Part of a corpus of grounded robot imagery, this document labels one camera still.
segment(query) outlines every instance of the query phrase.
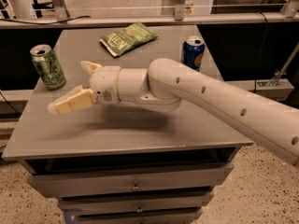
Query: gray tabletop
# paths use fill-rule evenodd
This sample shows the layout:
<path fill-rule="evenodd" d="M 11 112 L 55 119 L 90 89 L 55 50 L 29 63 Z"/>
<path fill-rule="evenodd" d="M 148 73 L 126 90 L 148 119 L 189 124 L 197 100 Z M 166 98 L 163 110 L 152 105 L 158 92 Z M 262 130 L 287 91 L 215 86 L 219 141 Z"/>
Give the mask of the gray tabletop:
<path fill-rule="evenodd" d="M 96 104 L 61 116 L 47 112 L 50 102 L 75 86 L 89 86 L 89 77 L 82 72 L 80 61 L 133 68 L 148 67 L 153 60 L 163 57 L 179 61 L 183 42 L 190 35 L 200 35 L 196 26 L 151 29 L 159 36 L 156 40 L 120 58 L 113 58 L 98 43 L 101 35 L 117 28 L 63 31 L 55 50 L 67 83 L 57 91 L 47 91 L 38 81 L 3 158 L 39 159 L 252 144 L 239 132 L 187 101 L 170 113 L 151 112 L 129 103 Z M 208 49 L 202 65 L 203 73 L 221 79 Z"/>

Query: soda can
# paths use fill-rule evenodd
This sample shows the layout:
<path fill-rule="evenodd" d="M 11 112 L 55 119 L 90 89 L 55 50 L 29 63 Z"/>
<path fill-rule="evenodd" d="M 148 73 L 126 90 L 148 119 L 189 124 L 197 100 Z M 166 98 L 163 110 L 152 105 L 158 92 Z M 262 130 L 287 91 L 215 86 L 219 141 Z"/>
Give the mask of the soda can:
<path fill-rule="evenodd" d="M 57 90 L 66 83 L 56 53 L 49 45 L 37 45 L 30 49 L 30 54 L 36 71 L 48 90 Z"/>
<path fill-rule="evenodd" d="M 198 36 L 190 36 L 184 42 L 180 62 L 186 64 L 193 70 L 199 71 L 205 51 L 205 44 Z"/>

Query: blue can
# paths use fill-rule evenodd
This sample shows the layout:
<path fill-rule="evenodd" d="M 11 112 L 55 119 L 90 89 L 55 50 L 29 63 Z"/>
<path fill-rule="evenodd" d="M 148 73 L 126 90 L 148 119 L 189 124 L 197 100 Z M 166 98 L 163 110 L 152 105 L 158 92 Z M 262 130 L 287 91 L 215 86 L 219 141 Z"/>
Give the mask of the blue can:
<path fill-rule="evenodd" d="M 183 44 L 180 62 L 199 71 L 205 51 L 205 44 L 198 36 L 190 36 Z"/>

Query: green can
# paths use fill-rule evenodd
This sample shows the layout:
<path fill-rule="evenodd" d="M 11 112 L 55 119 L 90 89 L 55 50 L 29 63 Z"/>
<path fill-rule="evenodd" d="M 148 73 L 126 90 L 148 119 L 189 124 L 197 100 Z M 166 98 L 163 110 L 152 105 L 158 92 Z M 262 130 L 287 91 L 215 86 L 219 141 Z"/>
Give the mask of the green can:
<path fill-rule="evenodd" d="M 66 83 L 56 53 L 49 45 L 37 45 L 30 50 L 30 53 L 36 71 L 48 90 L 57 90 Z"/>

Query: speckled floor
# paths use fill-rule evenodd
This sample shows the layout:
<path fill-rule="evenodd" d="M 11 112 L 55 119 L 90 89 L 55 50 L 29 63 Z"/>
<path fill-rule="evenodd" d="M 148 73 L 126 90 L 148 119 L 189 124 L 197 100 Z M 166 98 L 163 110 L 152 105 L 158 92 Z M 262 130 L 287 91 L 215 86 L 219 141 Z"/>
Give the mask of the speckled floor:
<path fill-rule="evenodd" d="M 235 168 L 193 224 L 299 223 L 299 172 L 256 145 L 242 147 Z M 63 213 L 27 183 L 18 164 L 0 165 L 0 223 L 58 224 Z"/>

